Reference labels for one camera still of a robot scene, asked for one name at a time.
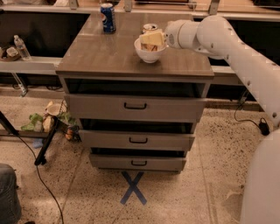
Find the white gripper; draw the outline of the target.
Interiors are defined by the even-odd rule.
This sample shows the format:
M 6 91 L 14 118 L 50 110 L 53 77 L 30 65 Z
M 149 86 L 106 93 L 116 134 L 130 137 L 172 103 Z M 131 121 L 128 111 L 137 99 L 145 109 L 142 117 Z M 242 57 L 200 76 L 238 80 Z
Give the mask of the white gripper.
M 161 29 L 147 31 L 139 36 L 142 44 L 161 46 L 166 43 L 169 47 L 177 49 L 198 49 L 200 42 L 196 34 L 199 22 L 191 20 L 170 21 L 165 28 L 164 33 Z

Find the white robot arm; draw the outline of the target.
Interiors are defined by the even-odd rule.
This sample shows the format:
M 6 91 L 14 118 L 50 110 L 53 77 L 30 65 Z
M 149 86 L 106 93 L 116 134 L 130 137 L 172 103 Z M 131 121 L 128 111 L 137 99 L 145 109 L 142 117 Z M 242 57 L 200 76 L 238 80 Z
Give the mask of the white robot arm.
M 140 42 L 191 49 L 225 60 L 273 124 L 280 124 L 279 65 L 246 45 L 224 17 L 170 21 L 164 31 L 144 32 Z M 270 132 L 255 150 L 248 168 L 240 224 L 280 224 L 280 129 Z

